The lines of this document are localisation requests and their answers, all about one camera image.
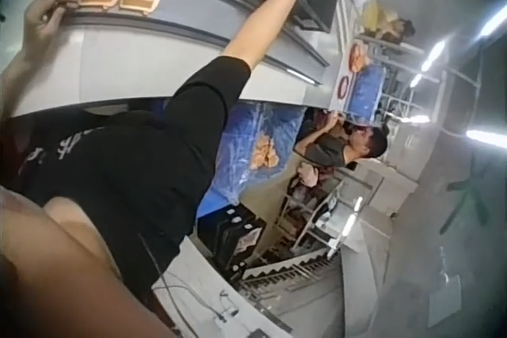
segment ceiling light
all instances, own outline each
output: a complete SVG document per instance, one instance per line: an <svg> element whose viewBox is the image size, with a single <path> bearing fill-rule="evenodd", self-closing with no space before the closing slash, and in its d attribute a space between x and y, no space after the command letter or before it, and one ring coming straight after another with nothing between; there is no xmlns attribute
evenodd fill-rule
<svg viewBox="0 0 507 338"><path fill-rule="evenodd" d="M349 219L347 219L347 223L345 224L345 227L343 228L341 232L342 237L348 237L350 234L350 231L352 230L354 223L356 223L357 220L357 214L352 214L349 216Z"/></svg>
<svg viewBox="0 0 507 338"><path fill-rule="evenodd" d="M403 123L413 123L413 124L424 124L431 122L431 119L427 115L416 115L411 116L410 118L402 118Z"/></svg>
<svg viewBox="0 0 507 338"><path fill-rule="evenodd" d="M356 201L356 204L354 205L354 211L355 212L358 212L360 207L361 207L361 204L363 203L363 197L359 197Z"/></svg>
<svg viewBox="0 0 507 338"><path fill-rule="evenodd" d="M477 130L467 131L467 137L478 142L484 142L491 146L497 146L507 150L507 135L494 134L493 132L484 132Z"/></svg>
<svg viewBox="0 0 507 338"><path fill-rule="evenodd" d="M507 19L507 5L500 9L485 25L480 32L481 37L487 37L493 33Z"/></svg>
<svg viewBox="0 0 507 338"><path fill-rule="evenodd" d="M315 85L317 82L315 82L313 79L308 78L306 75L302 75L301 73L298 73L297 71L293 69L285 69L288 73L295 75L297 78L300 78L304 80L305 82L310 83L311 85Z"/></svg>
<svg viewBox="0 0 507 338"><path fill-rule="evenodd" d="M445 49L445 41L440 41L436 43L431 52L429 53L426 62L431 62L433 64L442 55L444 49Z"/></svg>
<svg viewBox="0 0 507 338"><path fill-rule="evenodd" d="M422 80L422 74L418 74L414 77L414 79L412 80L412 82L410 83L410 88L414 88L415 86L417 86L419 84L419 82Z"/></svg>

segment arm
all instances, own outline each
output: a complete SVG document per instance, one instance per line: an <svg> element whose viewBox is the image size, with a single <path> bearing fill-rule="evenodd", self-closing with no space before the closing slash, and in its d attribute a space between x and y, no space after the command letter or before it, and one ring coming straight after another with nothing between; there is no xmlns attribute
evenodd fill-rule
<svg viewBox="0 0 507 338"><path fill-rule="evenodd" d="M0 74L0 121L9 117L39 69L63 16L78 0L34 0L25 12L23 47Z"/></svg>
<svg viewBox="0 0 507 338"><path fill-rule="evenodd" d="M10 115L33 72L25 53L20 51L0 74L0 120Z"/></svg>
<svg viewBox="0 0 507 338"><path fill-rule="evenodd" d="M266 0L246 21L223 55L245 61L253 69L264 58L296 0Z"/></svg>
<svg viewBox="0 0 507 338"><path fill-rule="evenodd" d="M324 134L327 134L332 129L342 128L341 125L343 124L343 122L344 122L343 115L339 114L338 112L331 112L327 116L326 124L323 127L319 128L317 131L314 131L311 134L309 134L306 138L299 140L294 146L294 151L300 156L306 157L309 146L314 144L318 138L320 138Z"/></svg>
<svg viewBox="0 0 507 338"><path fill-rule="evenodd" d="M304 157L306 155L308 147L311 144L315 143L318 138L320 138L322 135L328 133L329 131L330 131L330 129L327 126L325 126L315 132L312 132L306 138L301 139L296 143L296 145L294 146L294 151L297 154Z"/></svg>
<svg viewBox="0 0 507 338"><path fill-rule="evenodd" d="M37 336L174 337L40 208L0 192L0 249L17 269L18 312Z"/></svg>

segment display shelf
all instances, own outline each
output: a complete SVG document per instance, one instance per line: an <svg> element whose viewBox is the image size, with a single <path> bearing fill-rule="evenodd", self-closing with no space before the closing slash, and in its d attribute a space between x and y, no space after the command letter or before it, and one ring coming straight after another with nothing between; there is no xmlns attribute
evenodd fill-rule
<svg viewBox="0 0 507 338"><path fill-rule="evenodd" d="M275 226L292 242L294 252L310 236L327 245L332 256L349 235L350 230L343 234L349 217L359 217L382 183L383 178L375 173L361 180L347 169L338 169L304 197L291 192L285 194L288 202L282 207Z"/></svg>

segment man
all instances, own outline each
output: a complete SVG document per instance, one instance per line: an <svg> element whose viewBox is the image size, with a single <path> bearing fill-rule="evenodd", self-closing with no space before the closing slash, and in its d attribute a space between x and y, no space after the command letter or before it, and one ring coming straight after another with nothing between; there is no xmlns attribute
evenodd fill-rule
<svg viewBox="0 0 507 338"><path fill-rule="evenodd" d="M266 0L222 55L176 92L162 120L81 131L33 153L39 168L22 192L36 205L2 190L0 249L40 336L171 336L139 302L192 229L227 114L295 1ZM77 2L28 7L23 48L1 77L7 109Z"/></svg>
<svg viewBox="0 0 507 338"><path fill-rule="evenodd" d="M355 127L350 135L343 129L344 119L336 112L327 116L324 126L307 133L294 151L311 164L339 168L361 158L378 158L387 149L387 137L379 127Z"/></svg>

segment black clothing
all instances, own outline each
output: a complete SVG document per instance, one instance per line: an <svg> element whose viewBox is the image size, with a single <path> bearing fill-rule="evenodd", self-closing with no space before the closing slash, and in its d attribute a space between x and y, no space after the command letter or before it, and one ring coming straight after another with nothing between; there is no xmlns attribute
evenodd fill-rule
<svg viewBox="0 0 507 338"><path fill-rule="evenodd" d="M245 62L219 57L174 94L163 118L129 112L36 149L21 193L40 206L56 196L76 202L143 302L158 279L151 255L165 271L192 231L228 112L249 78Z"/></svg>

